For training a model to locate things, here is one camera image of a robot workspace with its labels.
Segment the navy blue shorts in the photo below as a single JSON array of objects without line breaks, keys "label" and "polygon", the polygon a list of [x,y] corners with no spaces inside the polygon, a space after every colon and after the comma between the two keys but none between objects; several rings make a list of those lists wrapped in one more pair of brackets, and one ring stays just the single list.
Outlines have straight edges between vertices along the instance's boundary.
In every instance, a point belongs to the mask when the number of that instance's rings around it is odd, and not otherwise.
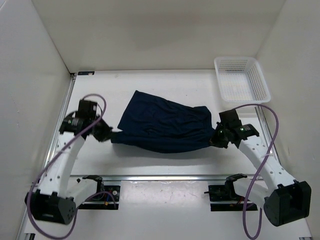
[{"label": "navy blue shorts", "polygon": [[206,106],[186,106],[135,91],[111,138],[113,144],[173,154],[210,146],[215,132]]}]

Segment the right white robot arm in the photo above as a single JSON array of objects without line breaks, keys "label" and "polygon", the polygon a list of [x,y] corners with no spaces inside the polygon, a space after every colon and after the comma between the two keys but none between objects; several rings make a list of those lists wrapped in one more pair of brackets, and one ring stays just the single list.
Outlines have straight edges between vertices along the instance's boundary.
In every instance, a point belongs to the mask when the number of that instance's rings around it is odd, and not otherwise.
[{"label": "right white robot arm", "polygon": [[242,124],[236,110],[219,113],[220,121],[211,144],[227,148],[233,144],[253,164],[265,186],[253,183],[247,175],[234,174],[226,178],[224,193],[230,200],[247,197],[262,208],[269,222],[279,227],[310,214],[311,187],[306,181],[297,181],[270,155],[259,132],[252,124]]}]

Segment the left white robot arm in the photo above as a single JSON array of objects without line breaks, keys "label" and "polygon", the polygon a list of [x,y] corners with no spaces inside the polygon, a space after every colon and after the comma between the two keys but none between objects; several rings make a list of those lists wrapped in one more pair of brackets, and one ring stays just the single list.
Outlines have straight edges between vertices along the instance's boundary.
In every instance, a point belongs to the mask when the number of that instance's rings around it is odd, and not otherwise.
[{"label": "left white robot arm", "polygon": [[103,198],[105,188],[99,175],[86,175],[75,185],[68,185],[86,138],[93,136],[98,142],[106,142],[112,136],[112,128],[97,114],[98,108],[97,102],[83,98],[78,109],[62,120],[54,157],[38,185],[25,197],[28,215],[34,220],[68,225],[83,202]]}]

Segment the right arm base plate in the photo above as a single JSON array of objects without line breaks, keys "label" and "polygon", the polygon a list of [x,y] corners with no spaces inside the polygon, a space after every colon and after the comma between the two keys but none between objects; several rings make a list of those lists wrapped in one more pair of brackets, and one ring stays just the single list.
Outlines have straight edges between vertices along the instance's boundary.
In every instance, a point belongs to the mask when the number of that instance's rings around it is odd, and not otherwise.
[{"label": "right arm base plate", "polygon": [[246,179],[248,176],[237,173],[228,176],[223,184],[208,185],[208,190],[204,192],[209,196],[211,212],[241,212],[244,207],[245,197],[235,192],[233,183]]}]

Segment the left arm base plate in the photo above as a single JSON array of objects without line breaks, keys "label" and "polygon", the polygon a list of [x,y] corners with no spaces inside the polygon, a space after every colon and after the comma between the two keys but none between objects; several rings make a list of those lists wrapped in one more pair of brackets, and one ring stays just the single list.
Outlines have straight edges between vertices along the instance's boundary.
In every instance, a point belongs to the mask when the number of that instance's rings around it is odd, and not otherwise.
[{"label": "left arm base plate", "polygon": [[118,210],[121,186],[105,185],[104,179],[99,175],[86,175],[78,178],[77,182],[94,181],[96,195],[90,197],[81,203],[77,208],[79,210]]}]

